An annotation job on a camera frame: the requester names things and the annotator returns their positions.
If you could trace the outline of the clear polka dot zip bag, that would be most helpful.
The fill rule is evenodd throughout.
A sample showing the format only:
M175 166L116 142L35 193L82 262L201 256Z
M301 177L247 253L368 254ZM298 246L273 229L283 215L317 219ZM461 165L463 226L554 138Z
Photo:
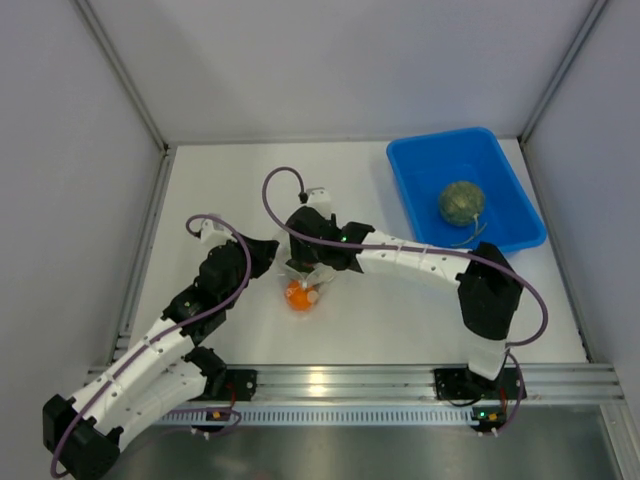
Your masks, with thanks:
M274 239L279 242L275 264L278 274L283 278L284 291L291 280L297 280L305 287L315 287L320 293L319 302L329 283L335 278L336 271L332 267L323 264L315 264L310 267L294 266L289 245L289 235L284 231L280 231L275 235Z

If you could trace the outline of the orange toy fruit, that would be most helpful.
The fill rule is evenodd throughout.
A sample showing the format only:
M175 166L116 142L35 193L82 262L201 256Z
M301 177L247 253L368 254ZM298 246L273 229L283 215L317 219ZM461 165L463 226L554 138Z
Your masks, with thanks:
M314 308L320 293L315 287L305 287L301 282L291 280L285 288L284 298L293 311L303 313Z

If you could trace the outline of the green netted toy melon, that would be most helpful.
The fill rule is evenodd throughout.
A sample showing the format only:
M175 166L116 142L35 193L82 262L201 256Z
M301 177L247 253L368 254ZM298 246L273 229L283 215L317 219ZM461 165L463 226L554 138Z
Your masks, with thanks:
M457 228L473 226L473 233L464 241L453 244L462 247L484 232L487 223L480 223L480 217L486 207L486 196L475 183L457 181L447 185L438 196L440 217L449 225Z

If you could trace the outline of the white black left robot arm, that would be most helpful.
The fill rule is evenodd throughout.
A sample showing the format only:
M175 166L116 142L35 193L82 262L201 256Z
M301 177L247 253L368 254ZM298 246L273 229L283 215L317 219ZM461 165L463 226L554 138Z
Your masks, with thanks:
M43 443L59 479L100 479L148 427L181 404L215 399L226 386L225 362L203 341L226 319L249 281L267 272L275 240L216 233L193 282L147 333L73 395L43 407Z

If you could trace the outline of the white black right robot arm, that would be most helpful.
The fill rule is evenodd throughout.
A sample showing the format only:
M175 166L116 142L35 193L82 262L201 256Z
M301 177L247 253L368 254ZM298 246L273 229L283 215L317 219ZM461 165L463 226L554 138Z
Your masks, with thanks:
M506 340L523 286L496 246L481 242L474 250L440 252L368 224L349 222L340 227L334 215L326 218L308 206L289 217L285 231L294 268L323 265L453 292L464 325L467 388L480 397L501 388Z

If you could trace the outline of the blue plastic bin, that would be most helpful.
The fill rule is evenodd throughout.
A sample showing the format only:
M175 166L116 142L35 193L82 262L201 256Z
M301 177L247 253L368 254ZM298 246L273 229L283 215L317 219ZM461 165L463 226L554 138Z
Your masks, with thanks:
M490 130L398 139L386 153L418 242L469 249L489 242L510 253L545 241L543 222Z

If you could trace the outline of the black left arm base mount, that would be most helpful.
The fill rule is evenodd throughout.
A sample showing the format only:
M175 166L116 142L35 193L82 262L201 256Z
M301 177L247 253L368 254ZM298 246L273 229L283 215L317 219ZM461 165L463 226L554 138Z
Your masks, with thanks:
M220 402L249 402L256 392L257 376L254 369L227 369L214 377L207 389L208 398Z

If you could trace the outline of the aluminium frame rail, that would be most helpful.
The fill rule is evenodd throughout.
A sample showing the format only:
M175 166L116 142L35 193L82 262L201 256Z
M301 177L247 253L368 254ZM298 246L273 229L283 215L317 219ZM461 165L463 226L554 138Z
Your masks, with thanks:
M438 365L238 365L258 372L255 402L435 402ZM527 400L544 404L618 403L624 393L606 364L524 364Z

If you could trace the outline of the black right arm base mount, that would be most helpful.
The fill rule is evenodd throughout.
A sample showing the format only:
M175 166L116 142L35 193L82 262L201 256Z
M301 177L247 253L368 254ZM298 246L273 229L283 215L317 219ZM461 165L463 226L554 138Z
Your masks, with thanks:
M495 380L472 373L466 367L433 371L436 398L451 401L516 400L523 382L515 367L505 367Z

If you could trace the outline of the right vertical frame post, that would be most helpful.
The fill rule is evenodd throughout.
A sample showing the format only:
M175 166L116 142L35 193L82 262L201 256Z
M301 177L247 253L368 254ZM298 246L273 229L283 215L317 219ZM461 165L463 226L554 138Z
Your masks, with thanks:
M521 132L517 136L518 144L520 146L525 145L532 137L538 124L544 117L546 111L571 72L574 63L579 58L585 44L588 42L602 17L605 15L609 5L609 0L595 0L590 2L587 13L580 21L576 32L572 35L571 41L564 50L560 61L554 68L541 92L541 95L538 97L530 114L527 116Z

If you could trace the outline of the vertical frame post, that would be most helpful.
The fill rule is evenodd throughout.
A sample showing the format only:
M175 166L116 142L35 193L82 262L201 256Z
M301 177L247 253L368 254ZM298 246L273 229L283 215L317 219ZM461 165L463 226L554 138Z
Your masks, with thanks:
M168 150L168 143L157 126L157 123L152 118L146 102L143 100L143 97L123 59L121 58L115 43L99 18L92 3L87 0L71 0L70 4L77 11L81 21L86 26L89 35L97 44L107 65L121 86L139 120L142 122L146 132L151 137L154 145L160 152L165 153Z
M576 32L572 35L571 41L564 50L560 61L554 68L541 92L541 95L538 97L530 114L527 116L521 132L517 136L518 144L520 146L525 145L532 137L538 124L544 117L546 111L571 72L574 63L579 58L585 44L588 42L602 17L605 15L609 5L609 0L595 0L590 2L587 13L580 21Z

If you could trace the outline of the left vertical frame post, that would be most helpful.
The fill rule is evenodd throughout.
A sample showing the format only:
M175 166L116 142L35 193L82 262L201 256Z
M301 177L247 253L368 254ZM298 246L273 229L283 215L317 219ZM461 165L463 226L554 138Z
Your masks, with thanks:
M152 118L146 102L143 100L143 97L123 59L121 58L115 43L99 18L92 3L87 0L71 0L70 4L77 11L81 21L86 26L89 35L97 44L107 65L121 86L139 120L142 122L146 132L151 137L154 145L160 152L165 153L168 150L168 143L157 126L157 123Z

